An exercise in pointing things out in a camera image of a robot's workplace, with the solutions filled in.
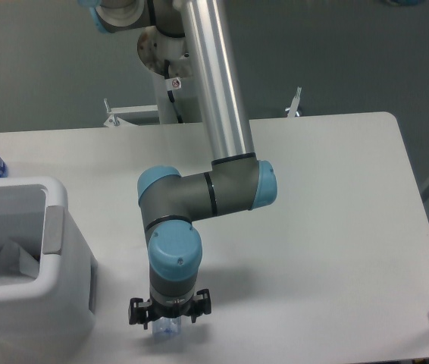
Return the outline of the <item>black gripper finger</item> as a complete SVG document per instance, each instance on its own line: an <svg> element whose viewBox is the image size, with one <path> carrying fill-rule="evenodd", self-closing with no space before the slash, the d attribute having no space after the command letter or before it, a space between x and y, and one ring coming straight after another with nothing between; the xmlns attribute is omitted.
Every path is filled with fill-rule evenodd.
<svg viewBox="0 0 429 364"><path fill-rule="evenodd" d="M209 289L196 292L191 301L189 317L194 324L198 317L211 314L211 294Z"/></svg>
<svg viewBox="0 0 429 364"><path fill-rule="evenodd" d="M141 325L144 330L149 326L149 310L151 300L146 301L143 298L133 297L129 301L128 322L130 325Z"/></svg>

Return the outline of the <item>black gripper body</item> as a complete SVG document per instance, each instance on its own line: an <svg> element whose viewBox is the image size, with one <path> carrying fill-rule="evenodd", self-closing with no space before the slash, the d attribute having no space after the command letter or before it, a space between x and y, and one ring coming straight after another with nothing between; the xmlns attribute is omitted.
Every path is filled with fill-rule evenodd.
<svg viewBox="0 0 429 364"><path fill-rule="evenodd" d="M188 300L177 303L161 303L158 302L155 298L150 297L151 308L149 315L152 319L175 319L181 316L190 317L193 314L193 299L190 297Z"/></svg>

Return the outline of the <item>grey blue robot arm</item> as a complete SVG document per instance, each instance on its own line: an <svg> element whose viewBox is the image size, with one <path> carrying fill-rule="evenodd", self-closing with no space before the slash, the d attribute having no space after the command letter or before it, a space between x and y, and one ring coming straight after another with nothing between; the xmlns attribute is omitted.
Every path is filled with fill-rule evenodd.
<svg viewBox="0 0 429 364"><path fill-rule="evenodd" d="M223 1L84 1L102 33L141 30L136 53L155 81L164 127L189 125L202 137L186 152L204 152L208 171L184 175L172 166L145 170L137 181L149 260L149 297L129 302L131 325L211 312L208 290L197 290L202 240L197 221L273 203L277 182L257 158Z"/></svg>

